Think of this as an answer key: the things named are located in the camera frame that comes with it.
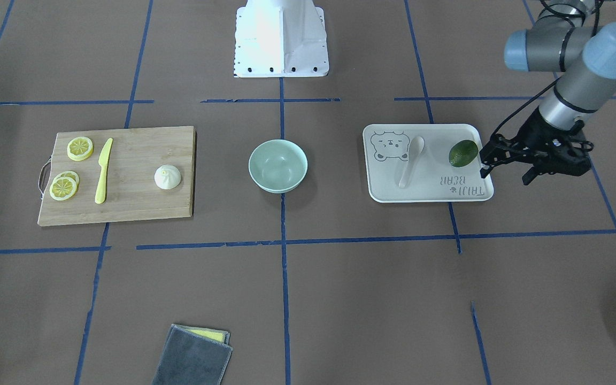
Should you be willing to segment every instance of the metal handle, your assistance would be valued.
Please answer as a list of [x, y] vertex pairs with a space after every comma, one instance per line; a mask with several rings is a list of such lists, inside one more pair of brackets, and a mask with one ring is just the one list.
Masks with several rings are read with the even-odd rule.
[[42, 166], [42, 169], [40, 170], [40, 182], [38, 185], [40, 189], [40, 199], [44, 199], [44, 190], [47, 188], [46, 181], [49, 180], [50, 168], [51, 168], [51, 156], [49, 156], [47, 163], [44, 163], [44, 166]]

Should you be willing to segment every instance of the lemon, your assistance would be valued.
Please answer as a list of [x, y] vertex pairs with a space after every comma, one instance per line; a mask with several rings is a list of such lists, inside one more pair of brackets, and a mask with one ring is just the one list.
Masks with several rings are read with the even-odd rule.
[[56, 180], [58, 180], [58, 178], [61, 178], [61, 177], [71, 178], [72, 180], [75, 181], [77, 185], [80, 185], [80, 175], [78, 175], [78, 173], [76, 173], [75, 171], [70, 171], [70, 170], [64, 171], [60, 173], [59, 175], [56, 175], [56, 177], [54, 177], [53, 180], [51, 180], [51, 183], [56, 182]]
[[78, 184], [75, 180], [73, 180], [73, 178], [69, 177], [54, 179], [51, 187], [49, 188], [49, 195], [57, 201], [65, 201], [66, 199], [73, 197], [76, 192], [78, 192]]
[[474, 141], [465, 140], [455, 144], [448, 153], [448, 161], [451, 166], [464, 167], [472, 163], [479, 153], [477, 144]]
[[68, 157], [71, 160], [81, 161], [89, 158], [94, 152], [92, 140], [86, 136], [78, 136], [68, 144]]

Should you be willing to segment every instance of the white tray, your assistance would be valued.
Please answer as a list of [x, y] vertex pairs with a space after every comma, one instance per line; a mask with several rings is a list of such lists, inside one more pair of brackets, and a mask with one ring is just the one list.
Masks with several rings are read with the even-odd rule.
[[[416, 161], [410, 183], [399, 188], [408, 163], [408, 146], [416, 136], [425, 148]], [[372, 124], [363, 130], [367, 186], [377, 202], [481, 202], [494, 195], [491, 176], [479, 176], [477, 156], [464, 167], [451, 166], [448, 152], [457, 142], [470, 139], [481, 149], [476, 128], [467, 124]]]

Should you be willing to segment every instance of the wooden cutting board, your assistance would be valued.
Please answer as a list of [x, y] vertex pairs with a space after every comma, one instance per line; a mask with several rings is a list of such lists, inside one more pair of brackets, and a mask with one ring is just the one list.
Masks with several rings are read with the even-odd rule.
[[[95, 148], [89, 158], [73, 161], [66, 155], [66, 147], [78, 136], [91, 139]], [[98, 157], [109, 138], [113, 138], [113, 147], [108, 161], [106, 201], [95, 204], [101, 170]], [[193, 126], [59, 132], [37, 224], [55, 226], [191, 217], [195, 139]], [[176, 166], [182, 174], [182, 181], [172, 190], [161, 190], [154, 182], [153, 175], [163, 164]], [[78, 192], [68, 200], [56, 201], [49, 195], [51, 181], [68, 170], [78, 173]]]

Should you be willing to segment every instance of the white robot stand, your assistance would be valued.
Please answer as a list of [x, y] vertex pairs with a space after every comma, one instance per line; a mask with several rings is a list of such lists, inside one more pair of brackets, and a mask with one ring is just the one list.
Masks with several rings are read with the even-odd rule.
[[313, 0], [248, 0], [237, 10], [234, 75], [238, 78], [325, 76], [325, 11]]

